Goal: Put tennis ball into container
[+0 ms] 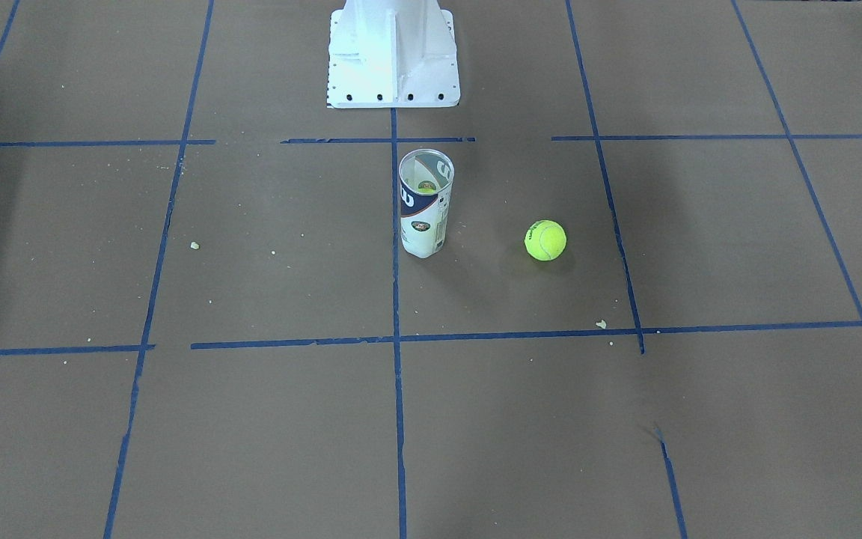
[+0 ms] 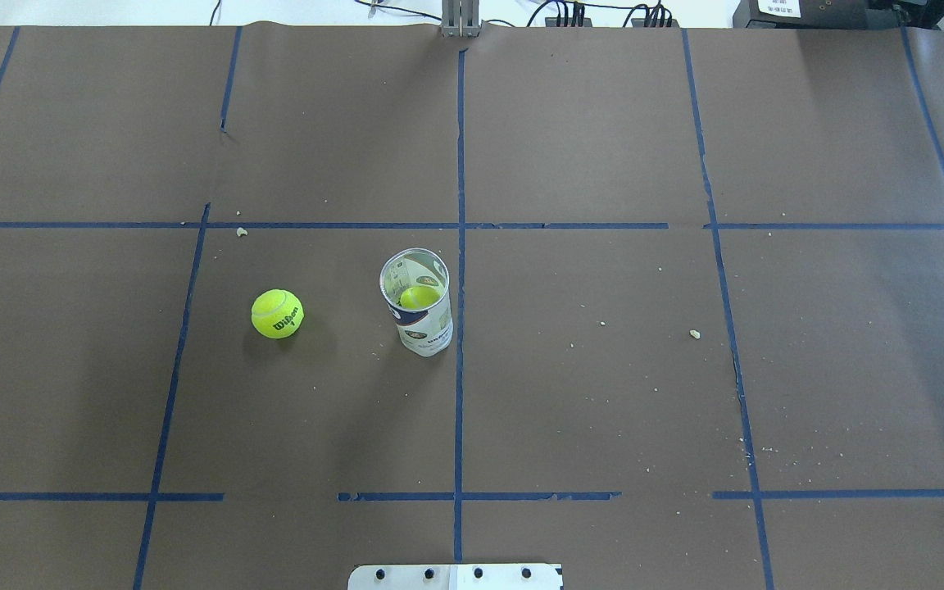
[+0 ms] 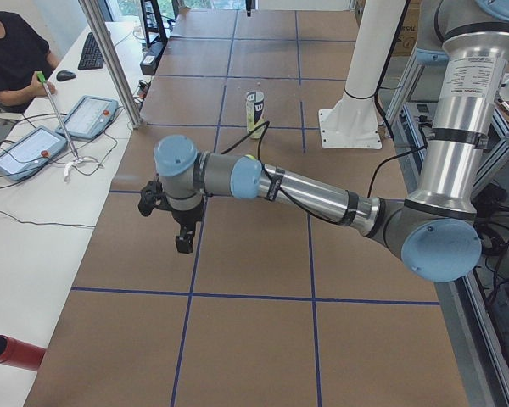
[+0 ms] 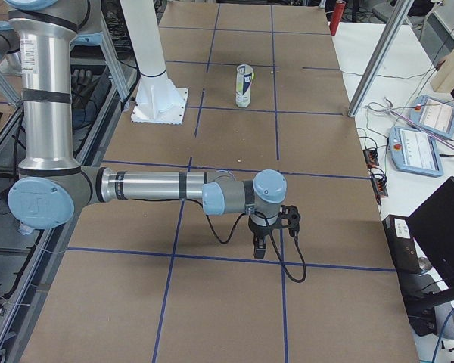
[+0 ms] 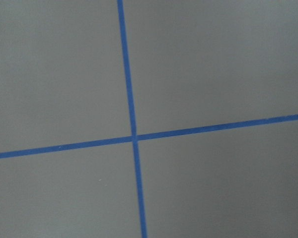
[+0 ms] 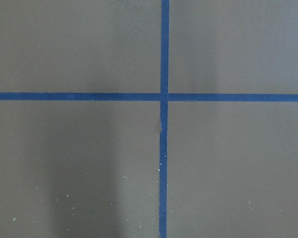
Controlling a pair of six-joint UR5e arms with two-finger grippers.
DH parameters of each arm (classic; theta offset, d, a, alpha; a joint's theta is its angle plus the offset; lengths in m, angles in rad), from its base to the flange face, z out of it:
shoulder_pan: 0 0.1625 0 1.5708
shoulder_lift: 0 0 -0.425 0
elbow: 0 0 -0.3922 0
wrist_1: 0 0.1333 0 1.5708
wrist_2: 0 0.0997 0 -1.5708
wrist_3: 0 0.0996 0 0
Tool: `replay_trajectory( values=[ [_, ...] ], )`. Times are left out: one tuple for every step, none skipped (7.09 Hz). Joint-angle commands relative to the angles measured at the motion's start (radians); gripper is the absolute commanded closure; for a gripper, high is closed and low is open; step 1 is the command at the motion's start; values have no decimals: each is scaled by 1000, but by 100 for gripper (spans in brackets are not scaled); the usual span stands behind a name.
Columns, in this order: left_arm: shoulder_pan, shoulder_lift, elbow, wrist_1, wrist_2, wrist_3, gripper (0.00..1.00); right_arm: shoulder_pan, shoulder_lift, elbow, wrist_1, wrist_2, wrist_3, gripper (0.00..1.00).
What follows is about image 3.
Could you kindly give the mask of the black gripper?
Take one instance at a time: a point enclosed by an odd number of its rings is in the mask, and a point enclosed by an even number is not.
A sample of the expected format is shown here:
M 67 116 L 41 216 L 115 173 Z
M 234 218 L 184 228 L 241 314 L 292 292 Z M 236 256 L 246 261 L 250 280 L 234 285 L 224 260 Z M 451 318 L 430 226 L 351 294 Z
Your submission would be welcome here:
M 180 231 L 175 237 L 176 250 L 180 254 L 193 252 L 193 239 L 196 224 L 201 222 L 204 216 L 204 201 L 200 201 L 194 208 L 189 210 L 170 209 L 173 219 L 186 229 L 185 234 Z

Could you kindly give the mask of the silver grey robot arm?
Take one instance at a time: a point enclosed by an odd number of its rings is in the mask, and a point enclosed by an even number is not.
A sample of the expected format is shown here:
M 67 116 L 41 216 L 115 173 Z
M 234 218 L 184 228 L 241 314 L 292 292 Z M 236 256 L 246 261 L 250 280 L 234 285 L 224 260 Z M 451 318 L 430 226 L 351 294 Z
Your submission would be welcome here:
M 210 196 L 292 204 L 337 226 L 356 229 L 432 282 L 473 269 L 482 240 L 473 223 L 475 178 L 489 139 L 495 101 L 509 60 L 509 1 L 428 1 L 421 8 L 421 56 L 446 58 L 432 132 L 402 200 L 362 197 L 257 158 L 201 152 L 183 135 L 155 147 L 156 192 L 180 224 L 179 252 L 190 253 Z

